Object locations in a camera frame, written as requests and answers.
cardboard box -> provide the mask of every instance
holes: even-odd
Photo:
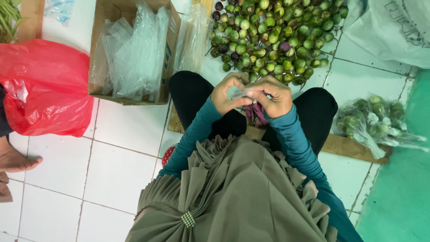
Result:
[[[91,51],[90,51],[90,74],[94,61],[95,47],[100,35],[101,28],[106,19],[114,22],[122,17],[127,19],[129,23],[136,17],[138,0],[97,0],[95,5],[94,24],[92,27]],[[102,85],[88,83],[88,94],[100,99],[117,102],[123,105],[154,105],[166,104],[169,101],[169,79],[173,74],[173,64],[175,63],[176,41],[178,40],[179,30],[181,27],[181,18],[175,10],[170,0],[146,0],[146,3],[151,7],[154,13],[162,6],[166,6],[170,10],[169,29],[167,31],[167,41],[164,55],[164,65],[162,71],[162,79],[160,83],[160,96],[156,102],[150,102],[149,95],[143,97],[142,100],[136,101],[127,98],[112,98],[101,94]]]

knee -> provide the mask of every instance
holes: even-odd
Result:
[[[315,99],[315,101],[330,105],[334,113],[338,111],[338,103],[333,95],[326,89],[322,87],[312,87],[306,92],[309,92],[309,97]]]
[[[187,85],[187,82],[193,80],[196,73],[190,71],[178,71],[176,72],[169,80],[169,91],[178,90],[184,88]]]

red polka dot cloth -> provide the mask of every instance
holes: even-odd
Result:
[[[161,161],[161,165],[164,166],[167,163],[167,161],[169,160],[170,156],[172,155],[173,150],[175,149],[175,147],[176,147],[176,144],[174,146],[168,148],[166,150],[166,152],[164,152],[163,160]]]

person's leg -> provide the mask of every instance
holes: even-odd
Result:
[[[190,71],[179,71],[169,80],[169,91],[179,120],[186,130],[197,112],[211,95],[214,87],[202,76]],[[209,139],[220,135],[226,139],[230,134],[240,136],[246,132],[246,117],[231,110],[212,125]]]
[[[313,152],[318,156],[329,136],[333,118],[338,111],[338,104],[327,90],[320,87],[307,90],[293,103],[297,108],[303,132],[310,141]],[[270,143],[273,151],[281,150],[281,144],[272,128],[268,128],[262,140]]]
[[[35,161],[29,160],[10,146],[8,136],[13,132],[13,129],[6,119],[3,106],[4,96],[3,86],[0,85],[0,171],[20,172],[31,170],[42,162],[42,158]]]

hand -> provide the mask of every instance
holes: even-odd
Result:
[[[246,87],[248,96],[257,100],[271,118],[279,118],[287,114],[293,107],[291,89],[268,75]],[[269,99],[264,93],[272,96]]]
[[[212,91],[211,100],[214,103],[216,110],[218,110],[221,115],[225,115],[232,109],[252,104],[252,100],[249,98],[228,100],[227,91],[230,87],[236,86],[242,91],[245,89],[245,86],[239,81],[239,79],[241,79],[245,84],[249,83],[248,78],[244,73],[231,72],[224,77],[224,79]]]

